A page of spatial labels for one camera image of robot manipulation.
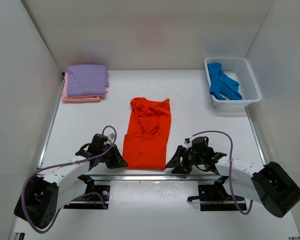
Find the orange t shirt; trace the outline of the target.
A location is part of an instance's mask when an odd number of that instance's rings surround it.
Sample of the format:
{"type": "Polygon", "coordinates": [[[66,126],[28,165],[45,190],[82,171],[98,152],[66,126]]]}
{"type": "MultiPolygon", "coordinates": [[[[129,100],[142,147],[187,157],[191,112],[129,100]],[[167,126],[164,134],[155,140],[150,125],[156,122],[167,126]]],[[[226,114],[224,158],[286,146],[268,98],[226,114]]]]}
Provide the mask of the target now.
{"type": "Polygon", "coordinates": [[[164,170],[172,115],[170,100],[151,101],[136,97],[123,140],[123,158],[129,169],[164,170]]]}

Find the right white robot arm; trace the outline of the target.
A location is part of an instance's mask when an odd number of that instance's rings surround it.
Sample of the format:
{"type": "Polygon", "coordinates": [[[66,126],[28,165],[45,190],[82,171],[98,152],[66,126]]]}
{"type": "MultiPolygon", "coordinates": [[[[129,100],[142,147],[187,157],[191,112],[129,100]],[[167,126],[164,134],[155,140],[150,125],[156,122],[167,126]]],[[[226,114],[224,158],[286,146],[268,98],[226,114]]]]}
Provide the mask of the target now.
{"type": "Polygon", "coordinates": [[[226,154],[209,146],[206,136],[187,138],[186,146],[178,146],[166,164],[172,174],[188,175],[192,168],[204,166],[202,172],[218,176],[213,183],[198,186],[198,195],[188,201],[199,200],[202,211],[235,211],[248,209],[244,199],[262,204],[277,218],[282,218],[300,201],[300,188],[276,162],[253,164],[227,159],[226,154]]]}

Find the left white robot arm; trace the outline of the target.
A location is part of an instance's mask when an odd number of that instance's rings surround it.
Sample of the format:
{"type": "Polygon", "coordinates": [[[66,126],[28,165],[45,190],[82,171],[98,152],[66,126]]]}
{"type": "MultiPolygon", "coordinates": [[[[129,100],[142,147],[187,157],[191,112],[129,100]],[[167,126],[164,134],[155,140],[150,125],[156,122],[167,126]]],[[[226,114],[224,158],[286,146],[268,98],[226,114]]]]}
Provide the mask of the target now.
{"type": "Polygon", "coordinates": [[[14,215],[32,223],[44,232],[55,221],[60,210],[72,201],[100,201],[102,209],[109,195],[95,185],[88,172],[104,163],[108,169],[128,167],[117,146],[103,134],[95,134],[84,144],[68,165],[46,168],[26,183],[14,215]]]}

